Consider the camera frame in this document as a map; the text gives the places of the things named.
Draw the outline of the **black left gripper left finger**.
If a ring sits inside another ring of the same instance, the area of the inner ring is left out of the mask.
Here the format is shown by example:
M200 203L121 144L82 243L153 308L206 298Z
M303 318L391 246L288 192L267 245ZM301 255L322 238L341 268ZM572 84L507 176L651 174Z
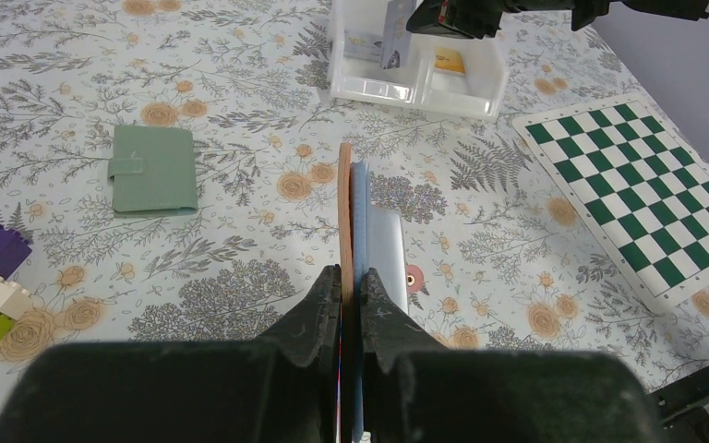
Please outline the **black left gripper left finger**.
M332 442L342 272L248 341L71 343L28 367L0 442Z

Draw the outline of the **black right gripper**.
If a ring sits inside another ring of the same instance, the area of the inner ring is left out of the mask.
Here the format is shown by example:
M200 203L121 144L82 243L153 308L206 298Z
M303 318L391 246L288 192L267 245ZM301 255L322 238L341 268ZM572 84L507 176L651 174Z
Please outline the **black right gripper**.
M611 0L507 0L500 2L503 12L570 11L571 29L576 31L607 15ZM709 18L709 1L630 0L627 8L650 15L696 21ZM503 12L490 1L422 1L406 22L413 34L453 39L494 38Z

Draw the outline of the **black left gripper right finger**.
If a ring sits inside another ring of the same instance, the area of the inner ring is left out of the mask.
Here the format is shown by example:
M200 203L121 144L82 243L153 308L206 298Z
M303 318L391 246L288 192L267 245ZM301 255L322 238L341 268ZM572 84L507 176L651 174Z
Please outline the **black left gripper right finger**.
M654 404L618 358L453 350L361 281L363 422L376 442L661 442Z

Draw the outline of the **white VIP credit card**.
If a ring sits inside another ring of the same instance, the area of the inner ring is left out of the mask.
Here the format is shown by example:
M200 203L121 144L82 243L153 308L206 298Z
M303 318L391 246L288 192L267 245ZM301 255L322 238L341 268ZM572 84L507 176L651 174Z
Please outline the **white VIP credit card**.
M379 62L382 69L396 69L407 63L412 36L407 30L407 22L414 11L414 1L392 0L388 2Z

